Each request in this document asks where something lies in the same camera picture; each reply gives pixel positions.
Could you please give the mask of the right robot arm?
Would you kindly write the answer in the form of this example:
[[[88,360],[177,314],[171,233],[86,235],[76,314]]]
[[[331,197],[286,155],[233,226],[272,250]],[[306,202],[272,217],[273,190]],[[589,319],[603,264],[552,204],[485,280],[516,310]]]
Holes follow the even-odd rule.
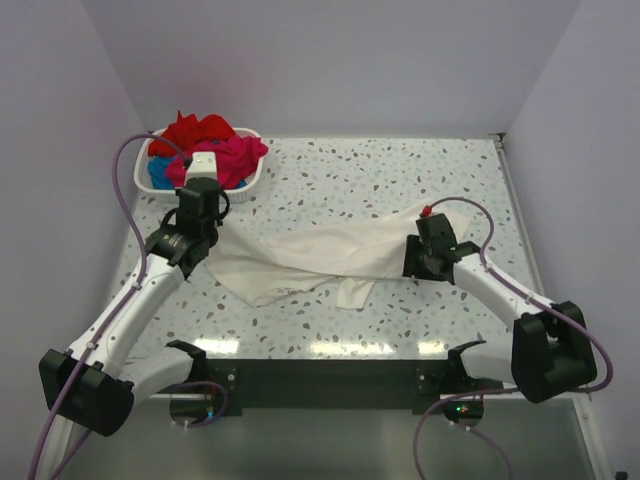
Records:
[[[481,248],[459,242],[443,213],[425,208],[406,239],[403,274],[447,282],[480,301],[512,336],[503,344],[467,342],[448,353],[445,379],[459,393],[480,380],[516,386],[532,403],[594,381],[597,367],[581,309],[526,290],[494,267]]]

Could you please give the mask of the white t shirt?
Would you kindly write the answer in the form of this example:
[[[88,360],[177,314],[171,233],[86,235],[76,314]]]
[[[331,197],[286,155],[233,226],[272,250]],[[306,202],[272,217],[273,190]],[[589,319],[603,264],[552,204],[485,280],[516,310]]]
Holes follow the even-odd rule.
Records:
[[[366,222],[317,226],[257,239],[239,224],[222,227],[206,260],[223,287],[257,308],[340,281],[336,306],[362,309],[379,280],[401,280],[406,238],[425,204]]]

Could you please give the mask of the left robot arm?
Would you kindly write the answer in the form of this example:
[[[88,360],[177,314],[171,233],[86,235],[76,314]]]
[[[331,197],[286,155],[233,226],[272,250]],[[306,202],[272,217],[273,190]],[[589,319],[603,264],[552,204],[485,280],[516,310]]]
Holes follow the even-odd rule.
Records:
[[[229,212],[228,195],[211,178],[189,180],[177,197],[107,309],[66,351],[49,350],[39,363],[48,408],[104,437],[140,401],[174,385],[196,392],[208,377],[205,351],[180,340],[139,367],[125,364],[152,317],[207,258]]]

